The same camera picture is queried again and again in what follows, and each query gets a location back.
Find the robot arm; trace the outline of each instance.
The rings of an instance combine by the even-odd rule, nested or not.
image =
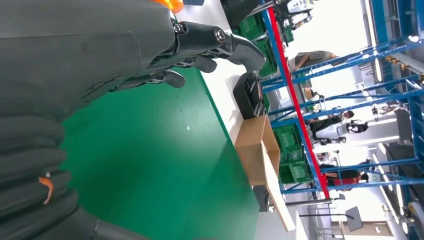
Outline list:
[[[262,53],[216,26],[175,23],[146,0],[0,0],[0,239],[142,240],[77,204],[59,170],[61,125],[109,91],[182,87],[172,67],[215,69],[215,58],[259,70]],[[39,178],[49,173],[54,191]]]

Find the ceiling light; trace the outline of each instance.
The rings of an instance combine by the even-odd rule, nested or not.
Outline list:
[[[384,169],[381,165],[378,165],[378,170],[380,171],[380,173],[384,174]]]
[[[399,203],[399,207],[404,207],[404,198],[402,197],[402,190],[401,185],[396,184],[396,195],[397,195],[397,202]]]
[[[389,198],[387,197],[386,192],[384,191],[384,188],[383,188],[382,186],[380,186],[380,190],[381,190],[381,193],[383,194],[383,197],[384,197],[385,203],[386,203],[386,204],[387,204],[387,206],[388,206],[388,209],[390,209],[390,212],[391,212],[391,214],[392,214],[392,215],[393,215],[393,217],[394,217],[394,221],[395,221],[397,224],[399,224],[398,215],[396,214],[395,210],[393,209],[393,206],[392,206],[392,204],[390,203],[390,200],[389,200]]]
[[[406,222],[402,222],[402,228],[405,234],[408,234],[408,225]]]
[[[416,42],[418,42],[420,40],[420,38],[418,36],[409,36],[408,39],[411,42],[414,42],[414,43],[416,43]]]
[[[377,155],[375,153],[372,154],[372,159],[374,159],[374,162],[376,164],[378,164],[380,162],[379,159],[377,158]]]
[[[383,143],[379,143],[379,144],[378,144],[378,148],[380,149],[380,151],[381,151],[384,155],[386,155],[386,154],[387,154],[386,147],[383,145]]]

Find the metal rod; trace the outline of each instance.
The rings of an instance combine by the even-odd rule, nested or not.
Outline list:
[[[389,185],[413,185],[413,184],[424,184],[424,178],[417,178],[412,180],[394,180],[394,181],[380,181],[380,182],[366,182],[358,184],[346,184],[338,186],[328,186],[328,190],[346,190],[346,189],[357,189],[357,188],[373,188],[379,186],[389,186]],[[297,188],[292,190],[281,191],[282,194],[299,194],[299,193],[312,193],[318,192],[318,188]]]
[[[361,59],[342,63],[342,64],[334,66],[330,69],[324,69],[324,70],[321,70],[321,71],[318,71],[318,72],[315,72],[315,73],[312,73],[312,74],[309,74],[309,75],[306,75],[306,76],[296,78],[295,80],[293,80],[292,83],[293,84],[299,84],[299,83],[305,82],[305,81],[312,79],[312,78],[315,78],[315,77],[319,77],[319,76],[322,76],[322,75],[325,75],[325,74],[333,73],[333,72],[336,72],[336,71],[339,71],[339,70],[342,70],[342,69],[346,69],[346,68],[350,68],[350,67],[353,67],[353,66],[356,66],[356,65],[370,63],[370,62],[372,62],[376,59],[380,59],[380,58],[383,58],[383,57],[388,56],[388,55],[404,52],[406,50],[409,50],[409,49],[412,49],[412,48],[415,48],[415,47],[419,47],[421,45],[422,45],[422,40],[419,40],[418,42],[411,42],[410,41],[408,44],[403,45],[403,46],[398,46],[398,47],[390,49],[390,50],[382,51],[382,52],[379,52],[377,54],[372,54],[368,57],[363,57]],[[268,93],[270,91],[273,91],[273,90],[276,90],[276,89],[279,89],[279,88],[283,88],[285,86],[287,86],[286,82],[280,82],[279,84],[264,88],[263,92]]]
[[[408,79],[405,80],[406,84],[408,84],[413,89],[423,89],[420,85],[418,85],[416,82],[412,82]]]
[[[384,182],[366,182],[359,184],[346,184],[340,186],[328,186],[329,190],[343,190],[343,189],[356,189],[356,188],[372,188],[372,187],[384,187],[389,185],[412,185],[412,184],[424,184],[424,178],[417,178],[411,180],[393,180]]]
[[[299,186],[300,186],[300,185],[302,185],[302,184],[304,184],[304,183],[303,183],[303,182],[299,182],[298,184],[296,184],[296,185],[294,185],[294,186],[290,187],[288,190],[290,190],[290,189],[295,189],[295,188],[299,187]]]
[[[263,5],[259,5],[259,6],[257,6],[255,9],[253,9],[247,16],[246,16],[246,18],[247,17],[250,17],[250,16],[253,16],[253,15],[255,15],[255,14],[257,14],[257,13],[260,13],[260,12],[262,12],[263,10],[266,10],[266,9],[268,9],[268,8],[271,8],[272,6],[274,6],[274,4],[273,4],[273,1],[270,1],[270,2],[267,2],[267,3],[265,3],[265,4],[263,4]]]
[[[417,139],[417,132],[416,132],[416,123],[415,120],[412,118],[415,115],[415,109],[413,106],[413,99],[412,97],[408,98],[408,105],[409,105],[409,115],[411,117],[411,131],[412,131],[412,138],[413,138],[413,154],[418,159],[418,153],[420,152],[420,149],[418,148],[418,139]]]
[[[409,159],[403,159],[403,160],[393,160],[393,161],[385,161],[385,162],[379,162],[379,163],[368,163],[368,164],[361,164],[359,165],[361,168],[371,168],[371,167],[378,167],[378,166],[392,166],[392,165],[402,165],[402,164],[413,164],[413,163],[420,163],[421,160],[418,158],[409,158]],[[358,165],[350,165],[350,166],[335,166],[335,167],[328,167],[321,169],[322,173],[328,173],[328,172],[334,172],[337,170],[352,170],[357,168]]]
[[[336,95],[336,96],[329,96],[329,97],[321,98],[321,99],[318,99],[318,100],[315,100],[315,101],[308,101],[308,102],[301,104],[300,107],[305,108],[305,107],[312,106],[312,105],[319,104],[319,103],[323,103],[323,102],[326,102],[326,101],[335,100],[335,99],[338,99],[341,96],[352,96],[352,95],[356,95],[356,94],[361,94],[364,91],[372,91],[372,90],[376,90],[376,89],[380,89],[380,88],[390,87],[390,86],[393,86],[393,85],[403,83],[407,79],[414,80],[414,79],[418,79],[419,77],[420,77],[419,75],[412,75],[412,76],[403,77],[403,78],[400,78],[400,79],[397,79],[397,80],[379,83],[379,84],[376,84],[374,86],[365,87],[364,89],[355,90],[355,91],[343,93],[343,94]],[[294,106],[289,106],[289,107],[285,107],[283,109],[271,111],[271,112],[269,112],[268,115],[280,114],[280,113],[284,113],[286,111],[290,111],[290,110],[294,110],[294,109],[295,109]]]
[[[316,177],[316,185],[320,186],[325,197],[330,198],[329,191],[327,190],[327,179],[325,175],[322,175],[320,172],[320,166],[318,164],[317,158],[313,152],[313,146],[311,140],[309,139],[308,131],[306,129],[302,111],[299,107],[298,98],[296,97],[296,91],[293,85],[292,76],[289,70],[289,66],[287,64],[286,58],[284,56],[284,49],[282,45],[282,41],[280,38],[276,16],[274,14],[274,9],[272,7],[268,8],[267,11],[262,12],[264,14],[264,22],[265,26],[269,32],[273,32],[273,37],[270,37],[269,40],[271,42],[275,41],[273,45],[276,46],[274,48],[275,57],[277,60],[278,67],[282,73],[284,73],[285,80],[288,85],[288,90],[290,96],[293,100],[294,109],[297,113],[297,127],[299,128],[300,136],[302,137],[302,141],[306,150],[306,158],[308,159],[311,167],[311,171],[313,172],[314,177]]]
[[[390,101],[395,101],[395,100],[400,100],[400,99],[407,99],[410,97],[416,97],[416,96],[420,96],[424,94],[423,89],[418,89],[418,90],[413,90],[413,91],[409,91],[409,92],[405,92],[405,93],[397,93],[397,94],[392,94],[391,96],[387,96],[387,97],[382,97],[379,99],[374,99],[371,101],[365,101],[365,102],[361,102],[352,106],[348,106],[348,107],[342,107],[342,108],[336,108],[336,109],[332,109],[332,110],[327,110],[327,111],[321,111],[315,114],[309,114],[309,115],[305,115],[303,117],[303,119],[306,120],[310,120],[310,119],[315,119],[321,116],[327,116],[327,115],[336,115],[336,114],[340,114],[340,113],[344,113],[346,111],[349,110],[353,110],[353,109],[359,109],[362,107],[366,107],[366,106],[372,106],[372,105],[377,105],[377,104],[382,104],[382,103],[387,103]]]
[[[323,213],[323,214],[306,214],[306,215],[299,215],[299,217],[325,217],[325,216],[346,216],[350,219],[355,219],[353,216],[343,214],[343,213]]]
[[[311,206],[311,205],[320,205],[320,204],[331,204],[331,199],[319,199],[319,200],[311,200],[311,201],[293,201],[286,202],[285,205],[287,207],[299,207],[299,206]]]

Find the blue steel frame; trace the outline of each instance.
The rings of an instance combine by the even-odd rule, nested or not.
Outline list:
[[[417,24],[419,26],[419,32],[422,33],[423,32],[423,26],[424,26],[424,14],[422,14],[422,12],[424,12],[424,0],[415,0],[416,1],[416,6],[422,6],[421,8],[417,8],[418,10],[416,10],[416,18],[417,18]],[[278,67],[281,71],[281,73],[283,73],[283,64],[287,64],[286,62],[282,62],[281,61],[281,56],[280,53],[278,51],[278,45],[276,42],[276,39],[274,38],[275,34],[279,34],[277,32],[274,32],[273,28],[272,28],[272,23],[270,22],[270,16],[269,16],[269,11],[262,11],[262,16],[265,22],[265,26],[269,35],[269,40],[272,46],[272,50],[275,56],[275,59],[277,61]],[[304,69],[300,69],[299,71],[293,72],[293,75],[298,75],[298,74],[304,74],[306,72],[311,71],[312,69],[317,69],[326,65],[330,65],[333,63],[338,63],[340,61],[344,61],[343,63],[331,67],[330,69],[325,69],[322,71],[318,71],[312,74],[309,74],[307,76],[302,76],[299,77],[297,79],[295,79],[292,84],[297,84],[297,83],[301,83],[304,82],[308,79],[314,78],[314,77],[318,77],[318,76],[322,76],[324,74],[328,74],[328,73],[332,73],[341,69],[345,69],[345,68],[349,68],[352,66],[356,66],[356,65],[360,65],[360,64],[364,64],[364,63],[369,63],[372,62],[376,59],[379,58],[383,58],[385,56],[394,54],[394,53],[399,53],[399,52],[403,52],[418,46],[422,46],[424,44],[423,42],[423,38],[424,36],[422,34],[420,34],[420,40],[418,42],[412,42],[408,39],[406,39],[405,37],[403,38],[398,38],[398,39],[394,39],[394,40],[390,40],[387,41],[385,43],[379,44],[377,46],[372,46],[372,47],[368,47],[366,49],[363,49],[359,52],[356,53],[352,53],[349,54],[347,56],[343,56],[343,57],[339,57],[336,59],[331,59],[327,62],[324,63],[320,63],[320,64],[316,64],[314,66],[310,66]],[[405,78],[401,78],[398,80],[392,80],[390,82],[384,82],[384,83],[380,83],[377,84],[375,86],[371,86],[371,87],[367,87],[364,88],[362,90],[358,90],[358,91],[352,91],[349,93],[345,93],[342,95],[338,95],[338,96],[331,96],[331,97],[327,97],[327,98],[323,98],[323,99],[319,99],[317,101],[311,101],[311,102],[307,102],[304,104],[301,104],[299,107],[301,108],[305,108],[307,106],[313,105],[313,104],[317,104],[317,103],[322,103],[325,101],[331,101],[331,100],[335,100],[335,99],[343,99],[343,98],[366,98],[366,96],[358,96],[358,94],[361,94],[363,91],[370,91],[370,90],[375,90],[378,88],[385,88],[385,87],[389,87],[389,86],[393,86],[393,85],[397,85],[397,84],[406,84],[408,87],[407,89],[409,91],[407,91],[406,93],[395,93],[395,94],[380,94],[380,95],[373,95],[371,97],[373,98],[377,98],[377,99],[373,99],[373,100],[369,100],[369,101],[365,101],[365,102],[361,102],[358,104],[355,104],[353,106],[348,106],[348,107],[343,107],[343,108],[337,108],[337,109],[333,109],[333,110],[327,110],[327,111],[322,111],[319,113],[315,113],[315,114],[309,114],[309,115],[305,115],[303,117],[303,119],[305,121],[310,120],[310,119],[314,119],[314,118],[318,118],[321,116],[327,116],[327,115],[331,115],[331,114],[339,114],[348,110],[352,110],[352,109],[356,109],[356,108],[361,108],[361,107],[366,107],[366,106],[373,106],[375,104],[381,104],[381,103],[386,103],[386,102],[390,102],[390,101],[396,101],[396,100],[400,100],[400,99],[408,99],[409,102],[412,101],[412,99],[414,99],[414,97],[418,97],[418,96],[423,96],[424,95],[424,89],[422,89],[422,87],[417,84],[417,80],[419,79],[418,75],[413,75],[413,76],[409,76],[409,77],[405,77]],[[265,88],[263,89],[263,92],[269,92],[272,90],[276,90],[278,88],[281,87],[285,87],[287,86],[287,82],[286,79],[284,77],[284,74],[282,74],[281,77],[277,77],[271,80],[267,80],[267,81],[263,81],[263,86],[265,86]],[[280,109],[277,111],[273,111],[270,112],[270,114],[280,114],[280,113],[284,113],[285,115],[289,115],[291,113],[295,112],[295,107],[287,107],[284,109]],[[285,126],[285,125],[290,125],[290,124],[296,124],[296,126],[299,129],[299,132],[301,133],[300,136],[302,138],[302,142],[305,143],[306,142],[306,136],[302,134],[301,131],[301,124],[303,124],[303,122],[299,122],[299,120],[294,117],[288,120],[284,120],[284,121],[272,121],[271,125],[273,128],[275,127],[280,127],[280,126]],[[415,133],[415,126],[412,123],[412,132]],[[416,143],[416,140],[418,140],[418,136],[416,136],[417,134],[414,134],[414,143]],[[314,165],[311,163],[311,159],[309,158],[309,151],[308,148],[305,148],[307,151],[307,159],[309,161],[309,165],[311,167],[311,172],[313,174],[313,178],[315,180],[315,184],[316,187],[315,188],[301,188],[301,189],[297,189],[297,187],[299,187],[301,184],[297,184],[287,190],[283,190],[281,189],[281,192],[284,194],[293,194],[293,193],[304,193],[304,192],[316,192],[316,191],[321,191],[321,186],[319,185],[319,180],[320,177],[317,176],[317,172],[319,173],[320,171],[314,168]],[[360,167],[359,166],[342,166],[342,167],[335,167],[335,168],[327,168],[327,169],[322,169],[321,172],[322,173],[327,173],[328,171],[336,171],[336,172],[340,172],[342,170],[346,170],[346,169],[352,169],[352,170],[362,170],[368,173],[373,173],[373,174],[378,174],[381,175],[381,173],[379,172],[375,172],[375,171],[371,171],[368,169],[364,169],[364,168],[369,168],[369,167],[378,167],[378,166],[390,166],[390,165],[401,165],[401,164],[419,164],[421,163],[421,159],[419,158],[417,151],[415,151],[415,158],[411,158],[411,159],[404,159],[404,160],[395,160],[395,161],[389,161],[389,162],[380,162],[380,163],[372,163],[372,164],[362,164]],[[390,173],[386,173],[386,175],[390,175],[393,178],[397,178],[398,180],[391,180],[389,182],[371,182],[371,183],[359,183],[359,184],[345,184],[345,185],[338,185],[338,186],[328,186],[328,190],[345,190],[345,189],[352,189],[352,188],[368,188],[368,187],[378,187],[378,186],[389,186],[389,185],[410,185],[410,184],[424,184],[424,178],[408,178],[408,177],[403,177],[403,176],[398,176],[398,175],[393,175]]]
[[[410,80],[415,82],[416,80],[419,79],[419,77],[420,77],[419,75],[413,75],[413,76],[408,76],[408,77],[404,77],[404,78],[389,81],[389,82],[379,83],[379,84],[376,84],[374,86],[365,87],[364,89],[361,89],[361,90],[356,90],[356,91],[351,91],[351,92],[344,93],[344,94],[341,94],[341,95],[321,98],[321,99],[318,99],[318,100],[315,100],[315,101],[307,101],[303,104],[300,104],[299,106],[300,106],[300,108],[306,108],[306,107],[309,107],[309,106],[313,106],[315,104],[325,103],[325,102],[337,100],[337,99],[357,99],[357,98],[360,99],[360,98],[367,98],[367,97],[373,97],[373,98],[391,97],[391,96],[393,96],[392,94],[379,94],[379,95],[364,96],[364,95],[362,95],[362,93],[365,92],[365,91],[372,91],[372,90],[376,90],[376,89],[380,89],[380,88],[392,87],[392,86],[395,86],[397,84],[408,83],[408,81],[410,81]],[[283,116],[277,117],[276,119],[272,120],[271,123],[276,123],[280,119],[283,119],[286,116],[290,115],[291,113],[293,113],[294,109],[295,109],[294,106],[289,106],[289,107],[285,107],[283,109],[270,111],[268,113],[268,115],[270,115],[270,116],[285,113]]]
[[[424,41],[422,39],[420,39],[417,42],[410,41],[409,39],[403,39],[403,41],[396,39],[390,42],[382,43],[377,46],[370,47],[366,51],[359,51],[359,52],[351,54],[353,55],[353,57],[349,57],[351,55],[347,55],[347,56],[343,56],[343,57],[339,57],[335,59],[330,59],[328,61],[309,66],[306,69],[302,68],[299,71],[295,71],[293,72],[293,75],[303,73],[304,71],[308,72],[309,70],[327,66],[327,65],[336,63],[338,61],[345,61],[342,64],[332,66],[331,68],[320,70],[320,71],[311,73],[309,75],[295,78],[293,80],[293,84],[299,84],[311,78],[319,77],[325,74],[330,74],[330,73],[333,73],[342,69],[350,68],[353,66],[370,63],[376,59],[381,59],[392,54],[401,53],[406,50],[410,50],[419,46],[424,46]],[[286,87],[287,82],[284,79],[280,80],[279,78],[273,78],[271,80],[262,82],[262,85],[268,86],[263,88],[263,92],[268,93],[268,92]]]

